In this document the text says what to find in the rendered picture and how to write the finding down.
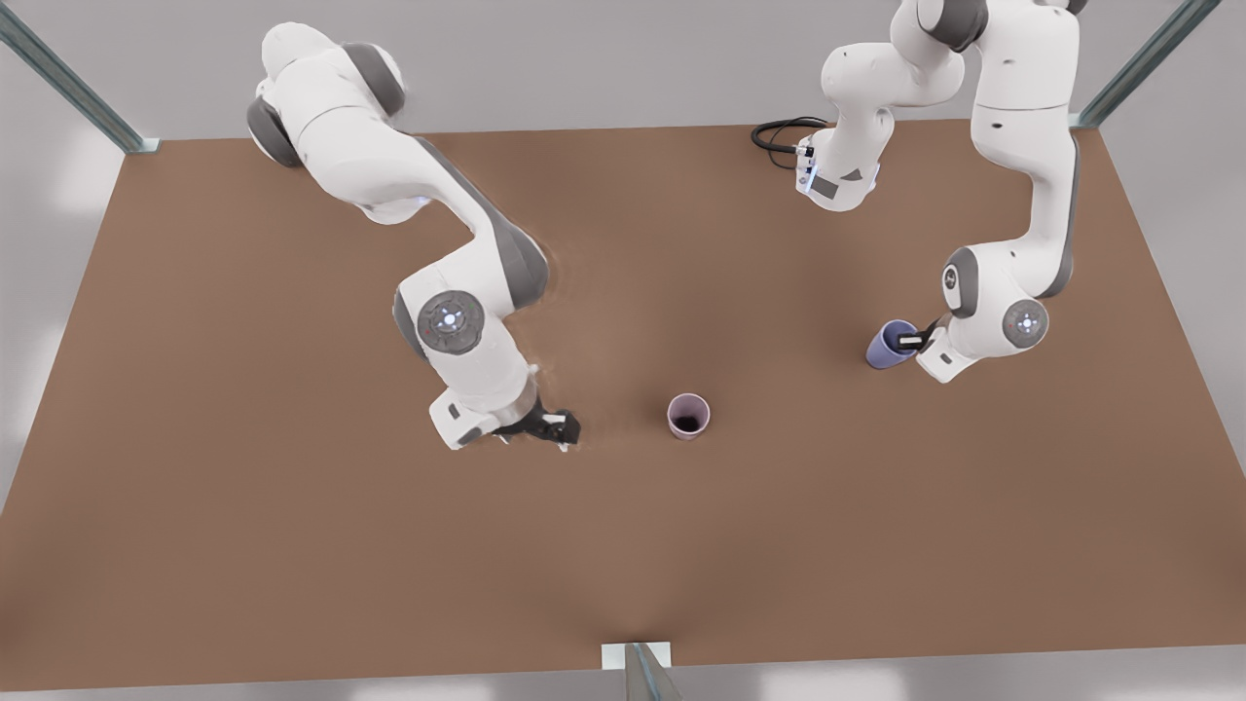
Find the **pink cup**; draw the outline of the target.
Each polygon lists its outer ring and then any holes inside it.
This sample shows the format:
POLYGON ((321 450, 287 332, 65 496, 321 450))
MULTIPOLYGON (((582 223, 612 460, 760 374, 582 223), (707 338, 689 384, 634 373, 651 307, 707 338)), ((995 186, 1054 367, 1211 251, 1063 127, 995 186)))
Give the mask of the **pink cup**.
POLYGON ((673 396, 667 407, 667 423, 677 440, 695 440, 711 421, 711 407, 699 393, 673 396))

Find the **purple cup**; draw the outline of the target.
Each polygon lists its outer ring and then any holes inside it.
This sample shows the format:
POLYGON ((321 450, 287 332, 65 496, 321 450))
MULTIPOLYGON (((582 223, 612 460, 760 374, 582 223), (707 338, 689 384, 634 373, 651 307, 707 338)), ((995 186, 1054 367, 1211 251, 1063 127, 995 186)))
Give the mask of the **purple cup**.
POLYGON ((868 342, 866 350, 866 362, 872 369, 895 367, 911 359, 921 347, 900 347, 900 334, 921 332, 912 322, 902 319, 893 319, 882 325, 875 337, 868 342))

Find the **silver frame post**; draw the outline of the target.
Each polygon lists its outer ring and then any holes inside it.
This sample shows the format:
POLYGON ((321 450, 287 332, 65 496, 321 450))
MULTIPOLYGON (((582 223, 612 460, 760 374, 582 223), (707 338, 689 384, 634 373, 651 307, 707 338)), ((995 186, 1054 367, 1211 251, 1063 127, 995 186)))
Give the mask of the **silver frame post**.
POLYGON ((622 670, 625 701, 684 701, 672 679, 672 642, 601 645, 602 670, 622 670))
POLYGON ((161 139, 143 137, 113 110, 98 93, 62 61, 44 39, 27 27, 17 14, 0 0, 0 44, 12 50, 36 75, 49 83, 59 96, 88 120, 93 128, 105 134, 125 154, 156 154, 161 139))
POLYGON ((1181 0, 1181 4, 1149 36, 1126 64, 1087 102, 1077 115, 1069 115, 1069 129, 1099 129, 1126 98, 1199 27, 1224 0, 1181 0))

